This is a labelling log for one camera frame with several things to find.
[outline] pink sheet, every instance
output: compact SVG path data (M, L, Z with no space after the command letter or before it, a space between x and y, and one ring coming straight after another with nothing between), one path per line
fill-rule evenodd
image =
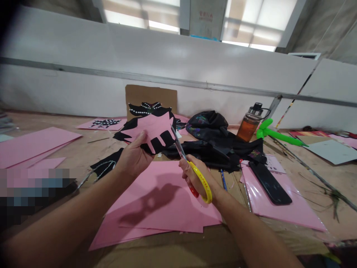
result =
M119 227L115 220L103 223L96 234L89 251L131 241L144 236L169 231L143 228Z
M318 231L327 231L324 224L312 211L306 200L300 196L299 191L286 174L272 173L293 200L290 205L282 206L274 205L270 201L250 167L243 165L242 174L254 214L305 226Z
M136 128L122 130L121 133L129 135L131 137L131 138L126 138L125 139L126 141L133 142L140 135L140 133L143 130L145 130L145 132L147 133L147 137L146 137L146 140L144 141L144 143L147 143L151 152L153 154L156 154L159 152L155 152L155 149L154 149L153 145L151 144L151 140L153 140L154 138L157 138L160 141L160 143L162 144L162 146L165 146L166 144L160 136L165 131L169 131L172 139L174 140L175 136L171 130L171 125L172 125L173 121L174 121L174 118L173 117L170 118L169 112L167 112L166 114L159 116L159 117L149 114L145 117L138 118L138 126Z
M176 115L174 114L175 118L176 119L180 119L182 123L187 123L190 119L187 118L187 117L184 117L182 115ZM186 127L181 129L181 130L178 130L178 132L181 134L181 135L188 135L189 133L187 132L186 130Z
M66 158L48 158L34 164L31 169L54 169L57 168Z
M116 125L111 125L109 126L108 128L97 128L97 126L93 126L93 127L90 127L93 125L93 122L96 121L96 120L105 120L105 119L114 119L114 120L121 120L118 124ZM93 119L87 123L84 123L84 124L81 124L79 126L77 126L77 128L80 128L80 129L90 129L90 130L120 130L124 124L126 123L126 117L110 117L110 118L102 118L102 117L98 117L96 119Z
M52 150L47 151L46 153L39 154L38 156L35 156L33 158L30 158L24 162L18 163L14 166L8 167L9 169L27 169L30 168L31 166L35 165L37 162L41 161L42 159L45 159L47 156L53 154L54 152L58 151L59 149L65 147L66 145L70 144L70 142L65 143L61 146L58 146Z
M330 134L329 136L331 138L336 139L336 140L340 140L340 141L344 142L345 144L357 149L357 139L345 138L345 137L337 136L337 135L334 135L334 134Z
M195 198L182 179L178 161L152 162L112 205L103 221L115 219L120 227L203 232L220 224L212 205Z
M0 168L8 168L48 152L82 135L50 127L0 143Z

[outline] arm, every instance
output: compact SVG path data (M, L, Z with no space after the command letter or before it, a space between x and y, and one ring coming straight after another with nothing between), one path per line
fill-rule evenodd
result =
M213 205L225 219L234 239L249 267L303 267L284 242L265 225L257 216L250 213L238 201L226 192L212 177L206 165L188 155L205 176L213 196ZM196 188L203 196L203 186L188 163L181 159L182 177Z
M5 242L14 267L58 267L102 221L104 214L153 160L141 143L129 144L115 168L79 194Z

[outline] scissor blade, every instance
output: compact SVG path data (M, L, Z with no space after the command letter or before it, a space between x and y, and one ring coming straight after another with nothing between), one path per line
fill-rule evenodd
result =
M180 157L183 158L183 159L185 159L185 160L187 161L185 152L183 151L182 145L181 145L181 143L180 143L180 141L179 141L179 139L178 139L178 137L177 137L177 135L176 135L176 131L175 131L174 127L171 126L171 129L172 129L172 132L173 132L174 135L175 135L175 146L176 146L176 149L177 149L177 151L178 151Z

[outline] yellow scissors handle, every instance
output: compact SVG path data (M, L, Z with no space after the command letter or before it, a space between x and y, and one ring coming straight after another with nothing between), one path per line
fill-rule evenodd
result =
M196 173L196 175L198 176L198 178L200 179L205 191L206 191L206 198L202 197L203 201L206 202L207 204L212 203L212 192L211 189L205 179L205 177L202 175L202 173L200 172L200 170L194 165L194 163L192 162L188 162L190 164L190 166L192 167L193 171Z

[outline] hand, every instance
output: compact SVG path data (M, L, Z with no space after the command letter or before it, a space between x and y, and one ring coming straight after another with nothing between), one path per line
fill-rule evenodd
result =
M186 155L186 157L189 162L194 163L194 165L200 170L202 175L205 177L205 179L211 189L212 198L214 199L216 189L218 189L219 185L213 178L213 176L210 173L210 171L208 170L207 166L201 160L198 160L197 158L195 158L194 156L192 156L190 154ZM182 178L186 180L187 185L189 187L193 186L201 196L206 198L207 197L206 191L205 191L200 179L198 178L196 173L193 171L192 167L187 163L187 161L182 158L178 165L183 170Z
M145 141L146 135L146 132L142 131L135 141L125 147L115 166L115 170L132 177L133 180L146 170L154 159L154 156L140 147Z

